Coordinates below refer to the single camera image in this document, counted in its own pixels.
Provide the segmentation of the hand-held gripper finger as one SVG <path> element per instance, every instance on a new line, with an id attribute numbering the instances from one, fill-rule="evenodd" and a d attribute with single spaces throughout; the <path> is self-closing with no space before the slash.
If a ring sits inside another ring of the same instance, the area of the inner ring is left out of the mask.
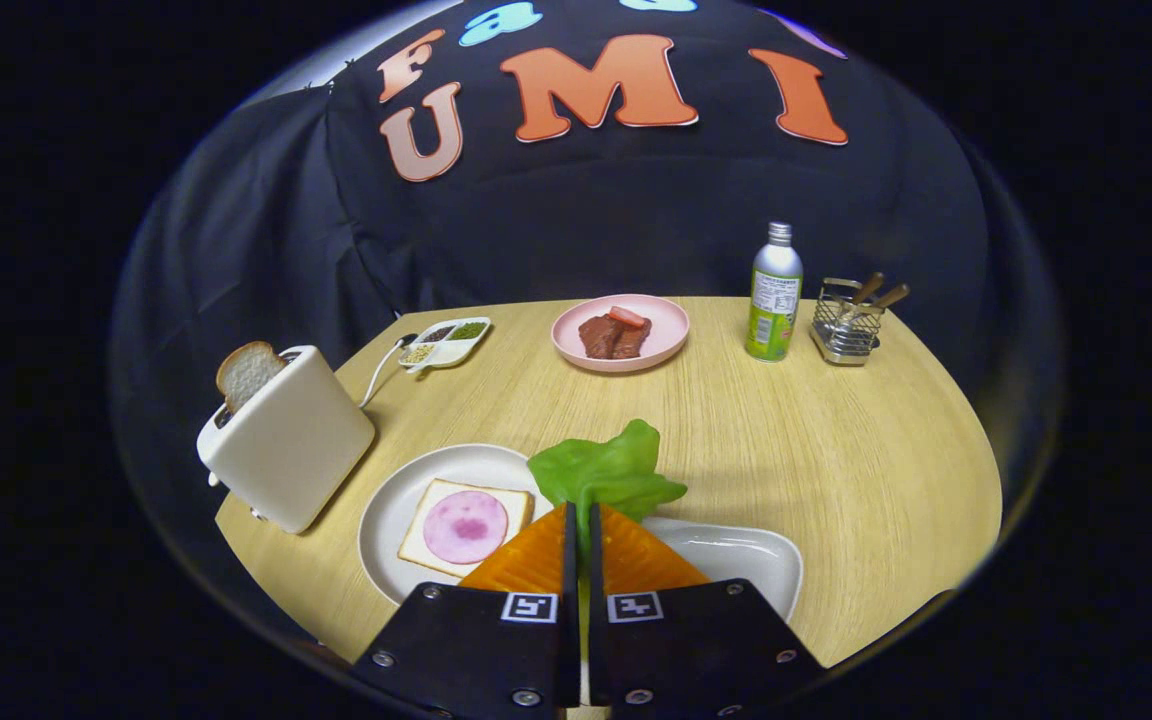
<path id="1" fill-rule="evenodd" d="M 803 579 L 768 530 L 591 511 L 588 692 L 613 719 L 768 719 L 823 685 L 788 626 Z"/>
<path id="2" fill-rule="evenodd" d="M 573 503 L 550 553 L 558 592 L 417 584 L 351 676 L 407 719 L 563 719 L 579 706 L 579 543 Z"/>

